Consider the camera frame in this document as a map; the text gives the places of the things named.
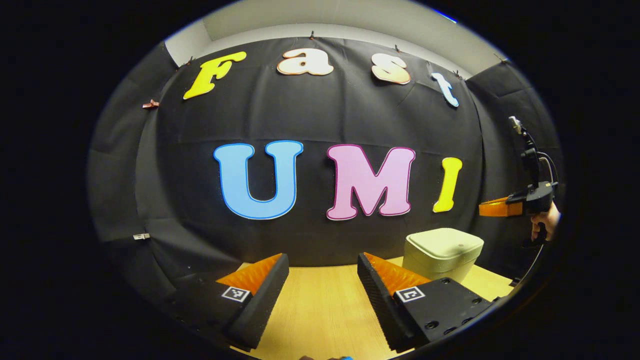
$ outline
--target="yellow letter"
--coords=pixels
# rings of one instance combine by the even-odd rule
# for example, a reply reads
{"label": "yellow letter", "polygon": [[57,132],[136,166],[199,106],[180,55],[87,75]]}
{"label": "yellow letter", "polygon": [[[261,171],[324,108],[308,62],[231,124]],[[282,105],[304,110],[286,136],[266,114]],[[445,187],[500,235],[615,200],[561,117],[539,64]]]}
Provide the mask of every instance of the yellow letter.
{"label": "yellow letter", "polygon": [[193,82],[193,85],[184,93],[183,99],[190,99],[194,96],[202,95],[207,92],[210,92],[213,89],[213,85],[211,80],[213,80],[213,75],[216,76],[217,80],[223,78],[231,69],[231,61],[242,61],[246,57],[246,52],[241,51],[239,53],[226,55],[221,58],[209,60],[202,64],[200,68],[200,73],[196,78],[196,81]]}
{"label": "yellow letter", "polygon": [[375,64],[371,71],[376,78],[401,85],[411,81],[411,75],[405,70],[406,64],[402,59],[387,54],[373,54],[371,61]]}
{"label": "yellow letter", "polygon": [[444,158],[442,168],[444,169],[444,180],[442,181],[440,198],[433,205],[434,213],[449,211],[453,208],[453,191],[456,189],[456,180],[458,180],[458,172],[462,168],[462,161],[456,158]]}
{"label": "yellow letter", "polygon": [[333,71],[329,65],[329,56],[319,49],[295,49],[282,55],[287,58],[278,64],[278,71],[285,75],[300,75],[308,72],[311,75],[327,75]]}

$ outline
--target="blue letter u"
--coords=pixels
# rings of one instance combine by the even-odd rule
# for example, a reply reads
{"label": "blue letter u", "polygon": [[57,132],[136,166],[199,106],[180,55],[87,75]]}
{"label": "blue letter u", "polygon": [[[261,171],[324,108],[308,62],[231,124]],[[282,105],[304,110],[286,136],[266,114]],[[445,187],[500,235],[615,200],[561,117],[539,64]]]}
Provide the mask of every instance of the blue letter u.
{"label": "blue letter u", "polygon": [[264,148],[273,157],[276,170],[276,195],[267,201],[254,199],[249,193],[247,162],[253,156],[253,146],[232,143],[213,152],[220,163],[220,185],[227,207],[235,214],[254,220],[280,217],[296,202],[296,157],[303,150],[299,142],[282,140]]}

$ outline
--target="pink letter m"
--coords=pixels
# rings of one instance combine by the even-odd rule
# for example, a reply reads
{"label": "pink letter m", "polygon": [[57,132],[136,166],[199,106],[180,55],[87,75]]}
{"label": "pink letter m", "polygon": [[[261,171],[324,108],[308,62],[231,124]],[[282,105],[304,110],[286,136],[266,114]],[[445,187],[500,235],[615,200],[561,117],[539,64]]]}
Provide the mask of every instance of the pink letter m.
{"label": "pink letter m", "polygon": [[387,197],[380,206],[381,215],[390,217],[411,210],[408,202],[409,173],[415,151],[407,147],[389,150],[377,174],[374,174],[369,159],[358,145],[334,145],[326,153],[335,162],[335,202],[326,212],[326,217],[331,220],[356,217],[358,210],[351,206],[352,190],[367,216],[373,214],[385,191]]}

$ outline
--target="wooden table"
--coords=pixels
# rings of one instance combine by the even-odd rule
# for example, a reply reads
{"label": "wooden table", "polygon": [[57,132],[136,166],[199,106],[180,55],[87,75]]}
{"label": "wooden table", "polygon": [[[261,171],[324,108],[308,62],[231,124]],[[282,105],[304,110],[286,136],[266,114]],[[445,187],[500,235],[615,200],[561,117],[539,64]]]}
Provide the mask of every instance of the wooden table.
{"label": "wooden table", "polygon": [[[402,257],[389,261],[402,265]],[[299,360],[302,356],[384,360],[398,356],[389,350],[356,268],[290,267],[258,348],[251,352],[234,349],[263,360]],[[462,285],[492,301],[507,295],[513,289],[510,283],[511,279],[474,265]]]}

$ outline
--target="screw hole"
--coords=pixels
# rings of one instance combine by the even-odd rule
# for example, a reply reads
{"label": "screw hole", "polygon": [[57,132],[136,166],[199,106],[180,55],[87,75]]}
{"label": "screw hole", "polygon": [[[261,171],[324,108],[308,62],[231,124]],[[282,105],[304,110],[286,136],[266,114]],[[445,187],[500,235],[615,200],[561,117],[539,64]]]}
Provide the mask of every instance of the screw hole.
{"label": "screw hole", "polygon": [[424,327],[427,329],[435,329],[436,327],[438,327],[438,325],[440,325],[439,322],[432,321],[432,322],[428,322],[427,325],[425,325]]}

